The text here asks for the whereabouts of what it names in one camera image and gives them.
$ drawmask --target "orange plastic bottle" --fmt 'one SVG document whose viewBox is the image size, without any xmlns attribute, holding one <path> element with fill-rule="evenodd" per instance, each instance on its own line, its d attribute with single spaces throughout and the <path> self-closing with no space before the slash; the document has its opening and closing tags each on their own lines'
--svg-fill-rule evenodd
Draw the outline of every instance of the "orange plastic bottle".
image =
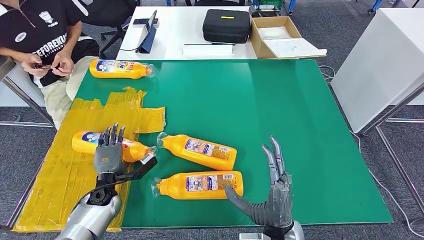
<svg viewBox="0 0 424 240">
<path fill-rule="evenodd" d="M 177 200 L 227 199 L 224 186 L 231 185 L 243 195 L 243 178 L 239 171 L 202 171 L 177 173 L 170 178 L 155 178 L 151 184 L 154 197 L 168 195 Z"/>
<path fill-rule="evenodd" d="M 80 131 L 72 137 L 72 149 L 84 154 L 93 154 L 99 144 L 99 132 Z M 123 139 L 122 141 L 122 159 L 128 163 L 140 161 L 147 153 L 156 152 L 156 147 L 145 146 L 138 141 Z"/>
<path fill-rule="evenodd" d="M 96 78 L 139 79 L 154 75 L 153 64 L 136 61 L 95 59 L 90 63 L 90 73 Z"/>
<path fill-rule="evenodd" d="M 157 147 L 168 149 L 177 157 L 220 171 L 233 170 L 237 155 L 237 150 L 229 146 L 182 134 L 171 136 L 165 132 L 157 136 Z"/>
</svg>

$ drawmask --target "person's hand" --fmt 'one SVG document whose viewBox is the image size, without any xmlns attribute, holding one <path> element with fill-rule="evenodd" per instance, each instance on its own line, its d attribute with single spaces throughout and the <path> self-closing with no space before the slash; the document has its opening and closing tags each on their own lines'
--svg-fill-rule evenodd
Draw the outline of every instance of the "person's hand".
<svg viewBox="0 0 424 240">
<path fill-rule="evenodd" d="M 51 69 L 56 75 L 69 77 L 74 69 L 74 62 L 71 59 L 71 53 L 65 50 L 56 53 L 54 61 L 51 64 Z"/>
<path fill-rule="evenodd" d="M 20 58 L 22 67 L 25 72 L 32 74 L 36 77 L 44 77 L 49 69 L 34 68 L 35 64 L 42 64 L 41 58 L 38 55 L 32 53 L 25 53 Z"/>
</svg>

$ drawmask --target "green table mat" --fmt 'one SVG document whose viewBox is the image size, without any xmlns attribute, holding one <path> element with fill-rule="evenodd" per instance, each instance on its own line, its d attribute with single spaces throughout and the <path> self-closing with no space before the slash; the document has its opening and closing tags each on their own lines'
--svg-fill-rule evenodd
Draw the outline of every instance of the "green table mat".
<svg viewBox="0 0 424 240">
<path fill-rule="evenodd" d="M 244 197 L 265 201 L 269 169 L 261 144 L 280 142 L 292 174 L 293 218 L 301 224 L 387 223 L 393 219 L 314 60 L 142 61 L 156 77 L 84 78 L 76 97 L 100 99 L 130 86 L 143 107 L 166 107 L 165 131 L 237 149 Z M 157 133 L 139 141 L 156 144 Z M 122 227 L 223 227 L 254 223 L 228 200 L 154 198 L 153 178 L 212 171 L 161 149 L 158 164 L 130 187 Z"/>
</svg>

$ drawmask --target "black carrying case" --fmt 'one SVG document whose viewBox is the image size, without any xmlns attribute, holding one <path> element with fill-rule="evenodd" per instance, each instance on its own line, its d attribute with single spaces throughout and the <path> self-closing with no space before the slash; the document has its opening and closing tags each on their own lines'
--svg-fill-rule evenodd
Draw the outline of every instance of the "black carrying case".
<svg viewBox="0 0 424 240">
<path fill-rule="evenodd" d="M 250 31 L 247 11 L 209 9 L 203 22 L 203 38 L 208 42 L 244 44 Z"/>
</svg>

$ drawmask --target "yellow tape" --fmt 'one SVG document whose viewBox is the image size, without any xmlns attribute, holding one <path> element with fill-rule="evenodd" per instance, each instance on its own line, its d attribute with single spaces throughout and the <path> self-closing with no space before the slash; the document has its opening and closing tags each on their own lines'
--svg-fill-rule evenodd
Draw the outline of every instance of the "yellow tape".
<svg viewBox="0 0 424 240">
<path fill-rule="evenodd" d="M 165 126 L 165 108 L 141 108 L 146 92 L 127 87 L 125 92 L 111 92 L 103 107 L 98 99 L 75 99 L 54 137 L 35 180 L 15 232 L 60 231 L 75 203 L 96 185 L 94 156 L 75 152 L 71 139 L 76 132 L 104 131 L 119 122 L 125 126 L 124 137 L 134 140 L 137 133 L 160 132 Z M 122 209 L 110 223 L 108 231 L 120 231 L 130 184 L 116 187 Z"/>
</svg>

